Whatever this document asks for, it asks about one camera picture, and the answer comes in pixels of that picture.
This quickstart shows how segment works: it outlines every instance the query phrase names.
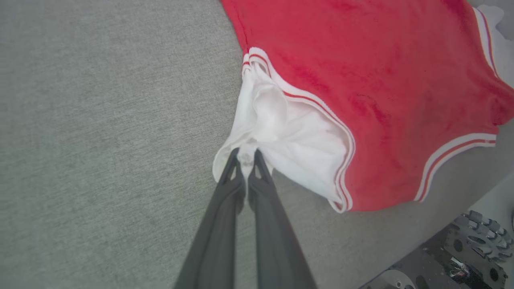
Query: gear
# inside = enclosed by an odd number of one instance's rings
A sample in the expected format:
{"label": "gear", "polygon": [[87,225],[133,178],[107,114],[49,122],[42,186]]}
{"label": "gear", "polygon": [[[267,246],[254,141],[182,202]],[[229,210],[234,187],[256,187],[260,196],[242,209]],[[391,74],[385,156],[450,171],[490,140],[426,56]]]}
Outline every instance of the gear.
{"label": "gear", "polygon": [[460,215],[452,225],[458,227],[459,235],[464,239],[461,241],[471,245],[482,257],[497,263],[512,257],[514,240],[498,222],[484,219],[482,214],[470,211]]}

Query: white fabric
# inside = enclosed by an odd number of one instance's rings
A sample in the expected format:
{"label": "white fabric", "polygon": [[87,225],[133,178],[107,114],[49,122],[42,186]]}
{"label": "white fabric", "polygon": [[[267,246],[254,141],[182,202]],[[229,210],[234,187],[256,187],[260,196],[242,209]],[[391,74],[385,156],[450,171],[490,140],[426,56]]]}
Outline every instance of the white fabric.
{"label": "white fabric", "polygon": [[243,174],[259,148],[268,167],[331,201],[341,202],[336,173],[347,149],[343,132],[316,107],[284,95],[258,63],[243,75],[232,131],[214,158],[219,181],[230,152],[240,147]]}
{"label": "white fabric", "polygon": [[475,9],[485,58],[492,69],[496,68],[495,73],[498,74],[497,76],[510,87],[514,87],[514,43],[505,39],[496,29],[496,25],[503,18],[504,12],[496,6],[486,5],[480,5],[478,10],[484,15],[487,21],[487,28],[489,28],[491,40],[492,62],[494,63],[494,66],[491,65],[489,55],[489,37],[487,35],[486,27],[483,24],[484,20],[482,15]]}

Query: clothing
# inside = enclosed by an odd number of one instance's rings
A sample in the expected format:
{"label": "clothing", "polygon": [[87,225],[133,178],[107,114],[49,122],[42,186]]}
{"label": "clothing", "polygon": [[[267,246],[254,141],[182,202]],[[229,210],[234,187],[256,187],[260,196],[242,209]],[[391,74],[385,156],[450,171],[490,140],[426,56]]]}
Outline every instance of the clothing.
{"label": "clothing", "polygon": [[338,212],[422,201],[445,161],[493,147],[514,117],[512,76],[496,67],[514,63],[498,52],[509,44],[465,1],[222,3],[243,88],[215,178],[231,149],[259,147]]}

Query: red garment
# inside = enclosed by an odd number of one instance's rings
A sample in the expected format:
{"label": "red garment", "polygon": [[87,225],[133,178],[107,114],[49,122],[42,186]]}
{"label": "red garment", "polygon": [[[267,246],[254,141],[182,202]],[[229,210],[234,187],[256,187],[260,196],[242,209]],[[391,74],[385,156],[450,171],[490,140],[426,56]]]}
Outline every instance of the red garment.
{"label": "red garment", "polygon": [[494,146],[514,116],[514,90],[487,64],[464,0],[222,3],[244,66],[267,66],[285,95],[347,129],[339,211],[423,200],[438,167]]}

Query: gray fabric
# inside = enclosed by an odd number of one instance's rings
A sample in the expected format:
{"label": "gray fabric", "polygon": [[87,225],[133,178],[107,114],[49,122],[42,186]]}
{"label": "gray fabric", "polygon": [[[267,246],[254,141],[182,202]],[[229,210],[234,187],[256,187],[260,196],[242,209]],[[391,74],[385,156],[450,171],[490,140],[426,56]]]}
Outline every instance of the gray fabric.
{"label": "gray fabric", "polygon": [[[241,50],[217,0],[0,4],[0,287],[170,287],[215,182]],[[444,165],[422,204],[339,215],[275,174],[319,288],[356,288],[512,170],[496,149]],[[255,288],[255,229],[238,219],[238,288]]]}

